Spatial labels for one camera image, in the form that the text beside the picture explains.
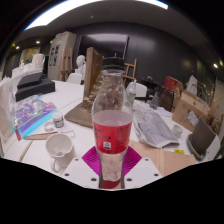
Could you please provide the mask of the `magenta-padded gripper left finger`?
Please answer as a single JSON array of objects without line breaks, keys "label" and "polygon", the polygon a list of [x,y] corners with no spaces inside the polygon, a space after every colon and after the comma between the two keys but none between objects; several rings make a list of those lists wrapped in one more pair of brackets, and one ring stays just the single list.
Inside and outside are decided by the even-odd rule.
[{"label": "magenta-padded gripper left finger", "polygon": [[98,189],[100,186],[101,163],[95,147],[82,157],[75,157],[64,170],[62,177],[84,188]]}]

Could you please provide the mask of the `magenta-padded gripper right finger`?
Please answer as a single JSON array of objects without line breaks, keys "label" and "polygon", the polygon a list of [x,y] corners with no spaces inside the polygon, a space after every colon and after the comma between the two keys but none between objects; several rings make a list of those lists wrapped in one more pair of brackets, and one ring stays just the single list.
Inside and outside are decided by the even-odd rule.
[{"label": "magenta-padded gripper right finger", "polygon": [[160,171],[149,157],[141,157],[133,148],[128,147],[123,160],[125,189],[140,188],[160,178]]}]

